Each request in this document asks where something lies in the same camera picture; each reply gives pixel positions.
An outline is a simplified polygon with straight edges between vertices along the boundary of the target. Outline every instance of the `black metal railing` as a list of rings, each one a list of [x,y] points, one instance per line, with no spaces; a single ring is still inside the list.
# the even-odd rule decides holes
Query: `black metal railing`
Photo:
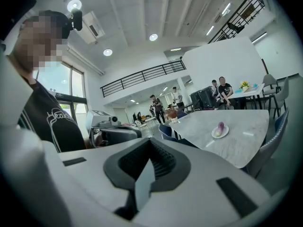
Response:
[[[166,63],[163,65],[151,67],[136,72],[127,77],[123,77],[119,80],[106,84],[100,88],[102,89],[103,97],[106,97],[108,95],[126,89],[128,87],[134,86],[136,84],[148,81],[153,78],[164,76],[173,72],[177,72],[180,70],[186,70],[186,67],[184,66],[182,60],[172,61],[170,63]]]
[[[208,43],[234,38],[263,8],[263,0],[244,0]]]

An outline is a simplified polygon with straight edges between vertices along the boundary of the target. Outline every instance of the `gray floor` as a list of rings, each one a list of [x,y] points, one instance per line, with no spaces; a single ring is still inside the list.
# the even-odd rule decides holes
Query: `gray floor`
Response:
[[[296,76],[289,80],[289,97],[286,99],[286,107],[289,107],[288,125],[284,132],[283,139],[279,148],[273,154],[272,158],[263,166],[257,177],[259,181],[271,194],[288,187],[294,177],[294,174],[301,163],[303,156],[303,144],[301,136],[303,132],[303,78]],[[275,134],[273,119],[274,110],[270,112],[269,128],[267,131],[267,140]],[[161,139],[158,130],[159,123],[156,120],[156,126],[153,126],[153,132],[146,127],[142,131],[143,137],[155,137]]]

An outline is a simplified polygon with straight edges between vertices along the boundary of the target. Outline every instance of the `white plate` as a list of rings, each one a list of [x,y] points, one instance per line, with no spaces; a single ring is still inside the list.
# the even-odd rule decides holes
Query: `white plate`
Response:
[[[222,132],[222,134],[221,134],[219,137],[216,137],[217,130],[218,130],[218,126],[215,127],[215,128],[213,129],[213,131],[212,131],[212,137],[214,137],[214,138],[216,138],[216,139],[222,138],[222,137],[224,137],[225,135],[227,135],[229,128],[228,128],[227,125],[224,125],[223,132]]]

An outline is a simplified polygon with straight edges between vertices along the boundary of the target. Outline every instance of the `purple vegetable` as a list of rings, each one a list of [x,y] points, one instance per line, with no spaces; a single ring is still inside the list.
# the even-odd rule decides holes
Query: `purple vegetable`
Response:
[[[224,123],[220,122],[219,125],[218,125],[217,133],[216,133],[217,137],[219,137],[222,134],[223,129],[224,129]]]

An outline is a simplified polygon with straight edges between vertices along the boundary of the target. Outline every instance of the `person's neck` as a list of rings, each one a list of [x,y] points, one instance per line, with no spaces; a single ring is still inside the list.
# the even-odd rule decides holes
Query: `person's neck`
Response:
[[[28,83],[30,85],[35,84],[36,80],[34,79],[34,72],[28,72],[26,71],[22,65],[21,62],[18,60],[18,57],[15,55],[14,51],[8,55],[8,59],[12,63],[12,65],[15,67],[17,72],[19,73],[20,76],[24,77],[26,80],[28,80]]]

